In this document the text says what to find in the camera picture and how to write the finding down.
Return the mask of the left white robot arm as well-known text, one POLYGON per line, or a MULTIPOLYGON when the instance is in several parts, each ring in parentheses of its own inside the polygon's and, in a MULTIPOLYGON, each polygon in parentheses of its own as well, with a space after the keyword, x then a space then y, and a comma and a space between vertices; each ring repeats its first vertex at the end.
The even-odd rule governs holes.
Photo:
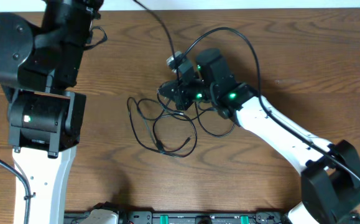
POLYGON ((0 13, 0 85, 15 175, 15 223, 63 223, 68 176, 86 96, 72 91, 83 53, 94 47, 101 0, 47 1, 41 26, 0 13))

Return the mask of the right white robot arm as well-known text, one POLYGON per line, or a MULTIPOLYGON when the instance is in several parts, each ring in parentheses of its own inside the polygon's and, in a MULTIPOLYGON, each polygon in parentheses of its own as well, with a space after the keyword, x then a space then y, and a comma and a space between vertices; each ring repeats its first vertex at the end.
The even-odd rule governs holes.
POLYGON ((360 158, 347 141, 336 144, 303 129, 275 109, 256 89, 239 83, 218 49, 207 49, 189 61, 176 52, 167 66, 179 75, 159 94, 185 111, 193 103, 211 103, 218 114, 255 134, 298 172, 301 202, 283 223, 360 223, 360 158))

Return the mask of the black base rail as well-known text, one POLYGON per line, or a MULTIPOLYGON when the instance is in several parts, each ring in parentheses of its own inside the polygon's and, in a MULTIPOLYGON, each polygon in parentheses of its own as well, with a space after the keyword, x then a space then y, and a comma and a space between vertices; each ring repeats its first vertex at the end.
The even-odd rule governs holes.
POLYGON ((117 224, 283 224, 280 212, 256 213, 175 213, 132 211, 117 212, 117 224))

